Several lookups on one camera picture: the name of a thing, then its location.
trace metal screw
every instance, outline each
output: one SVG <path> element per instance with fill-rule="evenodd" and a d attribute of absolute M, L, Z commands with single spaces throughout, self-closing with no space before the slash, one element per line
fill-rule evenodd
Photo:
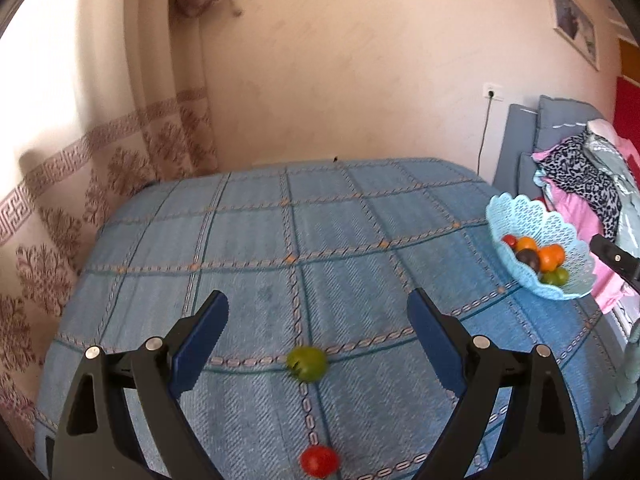
<path fill-rule="evenodd" d="M 87 359 L 95 359 L 100 355 L 100 347 L 99 346 L 89 346 L 84 353 L 84 356 Z"/>
<path fill-rule="evenodd" d="M 547 345 L 538 345 L 536 346 L 536 352 L 540 357 L 549 357 L 551 355 L 551 348 Z"/>
<path fill-rule="evenodd" d="M 489 348 L 489 346 L 491 346 L 491 341 L 489 341 L 489 338 L 483 336 L 483 335 L 477 335 L 474 338 L 474 345 L 476 346 L 476 348 Z"/>
<path fill-rule="evenodd" d="M 158 350 L 162 346 L 162 338 L 161 337 L 151 337 L 146 340 L 145 348 L 147 350 Z"/>

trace power cord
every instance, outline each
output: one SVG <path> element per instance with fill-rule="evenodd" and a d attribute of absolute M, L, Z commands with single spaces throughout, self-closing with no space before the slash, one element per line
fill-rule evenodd
<path fill-rule="evenodd" d="M 482 156 L 482 149 L 484 148 L 484 137 L 486 136 L 486 128 L 489 124 L 489 113 L 491 111 L 491 103 L 494 102 L 494 91 L 489 90 L 489 105 L 486 108 L 486 119 L 484 120 L 484 131 L 482 132 L 482 142 L 480 142 L 480 151 L 478 152 L 478 169 L 476 173 L 480 175 L 480 157 Z"/>

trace denim patterned bedspread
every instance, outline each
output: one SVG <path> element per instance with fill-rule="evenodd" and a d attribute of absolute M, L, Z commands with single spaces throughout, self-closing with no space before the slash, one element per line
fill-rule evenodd
<path fill-rule="evenodd" d="M 219 289 L 228 325 L 180 403 L 220 472 L 303 479 L 298 456 L 320 442 L 341 456 L 334 478 L 407 478 L 456 402 L 406 318 L 406 296 L 421 286 L 471 334 L 520 351 L 552 348 L 593 470 L 606 447 L 620 345 L 590 297 L 554 303 L 512 281 L 484 219 L 496 193 L 433 159 L 299 164 L 142 190 L 101 230 L 47 355 L 35 423 L 40 468 L 83 350 L 136 348 Z M 300 342 L 330 355 L 318 384 L 285 372 Z M 164 472 L 129 400 L 148 462 Z M 470 472 L 488 463 L 507 403 L 502 392 Z"/>

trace framed picture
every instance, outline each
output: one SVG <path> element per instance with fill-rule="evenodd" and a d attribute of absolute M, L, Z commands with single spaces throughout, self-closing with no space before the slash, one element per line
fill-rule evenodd
<path fill-rule="evenodd" d="M 571 43 L 596 70 L 600 69 L 598 43 L 593 20 L 575 0 L 550 0 L 554 28 Z"/>

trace sheer white curtain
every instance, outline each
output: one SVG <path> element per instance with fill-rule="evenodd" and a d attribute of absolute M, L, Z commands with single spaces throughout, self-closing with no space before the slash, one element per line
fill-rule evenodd
<path fill-rule="evenodd" d="M 0 38 L 0 415 L 27 451 L 97 229 L 151 180 L 216 171 L 200 49 L 168 0 L 25 0 Z"/>

